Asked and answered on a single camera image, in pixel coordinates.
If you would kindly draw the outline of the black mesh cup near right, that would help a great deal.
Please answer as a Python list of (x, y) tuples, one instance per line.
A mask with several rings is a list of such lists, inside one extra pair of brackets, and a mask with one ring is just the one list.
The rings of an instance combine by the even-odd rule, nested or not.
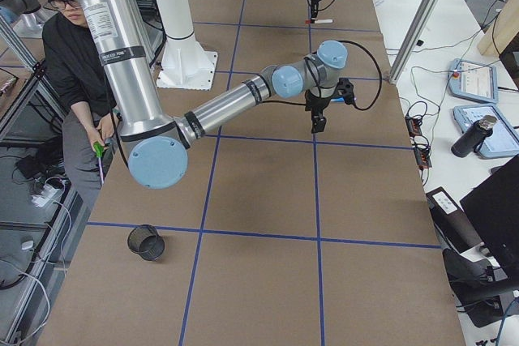
[(164, 252), (165, 242), (155, 226), (142, 224), (129, 233), (127, 247), (145, 261), (156, 261)]

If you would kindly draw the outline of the lower teach pendant tablet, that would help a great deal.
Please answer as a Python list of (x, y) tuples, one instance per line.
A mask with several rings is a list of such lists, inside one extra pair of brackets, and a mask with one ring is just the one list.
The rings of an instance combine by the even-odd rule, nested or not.
[(471, 152), (484, 159), (518, 154), (518, 133), (494, 104), (462, 105), (453, 108), (461, 137), (451, 146), (458, 157)]

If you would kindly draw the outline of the red marker pen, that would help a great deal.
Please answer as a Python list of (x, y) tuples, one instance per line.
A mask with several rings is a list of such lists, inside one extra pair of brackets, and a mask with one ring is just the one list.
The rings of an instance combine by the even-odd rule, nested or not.
[(333, 23), (333, 19), (307, 19), (305, 24), (329, 24)]

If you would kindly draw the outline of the black water bottle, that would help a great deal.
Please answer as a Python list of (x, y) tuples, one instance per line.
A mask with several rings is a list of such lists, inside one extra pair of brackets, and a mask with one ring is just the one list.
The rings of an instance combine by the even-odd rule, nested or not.
[(496, 123), (497, 118), (492, 115), (478, 119), (451, 146), (451, 152), (457, 157), (466, 157), (470, 152), (478, 152), (485, 139), (492, 136)]

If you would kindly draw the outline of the upper teach pendant tablet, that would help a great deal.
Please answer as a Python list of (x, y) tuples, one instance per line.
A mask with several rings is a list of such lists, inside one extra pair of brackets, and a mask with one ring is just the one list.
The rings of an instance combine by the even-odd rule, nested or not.
[(480, 103), (499, 100), (497, 71), (493, 65), (455, 58), (450, 65), (448, 88), (462, 99)]

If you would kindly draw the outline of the seated person in black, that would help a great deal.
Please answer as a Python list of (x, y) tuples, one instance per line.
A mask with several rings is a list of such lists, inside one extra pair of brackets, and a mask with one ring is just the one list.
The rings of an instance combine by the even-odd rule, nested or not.
[(56, 14), (42, 32), (47, 77), (69, 113), (62, 123), (64, 168), (85, 206), (95, 207), (102, 183), (94, 146), (105, 146), (119, 123), (97, 47), (81, 5), (48, 0)]

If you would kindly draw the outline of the black monitor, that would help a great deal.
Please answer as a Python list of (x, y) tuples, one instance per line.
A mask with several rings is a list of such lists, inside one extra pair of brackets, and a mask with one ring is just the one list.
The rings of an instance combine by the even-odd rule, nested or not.
[(518, 274), (518, 157), (462, 200), (462, 208), (491, 255), (509, 276)]

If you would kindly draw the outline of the teach pendant tablet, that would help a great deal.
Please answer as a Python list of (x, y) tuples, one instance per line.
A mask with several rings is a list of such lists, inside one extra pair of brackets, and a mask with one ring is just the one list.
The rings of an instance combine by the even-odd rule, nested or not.
[(471, 152), (484, 159), (518, 154), (518, 133), (494, 104), (462, 105), (453, 108), (461, 137), (451, 146), (458, 157)]
[(499, 100), (497, 71), (493, 65), (455, 58), (450, 65), (448, 88), (462, 99), (480, 103)]

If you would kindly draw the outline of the aluminium frame post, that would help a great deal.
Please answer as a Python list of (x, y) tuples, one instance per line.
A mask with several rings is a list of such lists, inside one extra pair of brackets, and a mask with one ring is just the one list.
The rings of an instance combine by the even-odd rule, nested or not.
[(391, 84), (397, 84), (406, 63), (410, 59), (414, 47), (418, 43), (418, 38), (421, 36), (422, 31), (438, 1), (439, 0), (421, 1), (388, 74), (388, 81)]

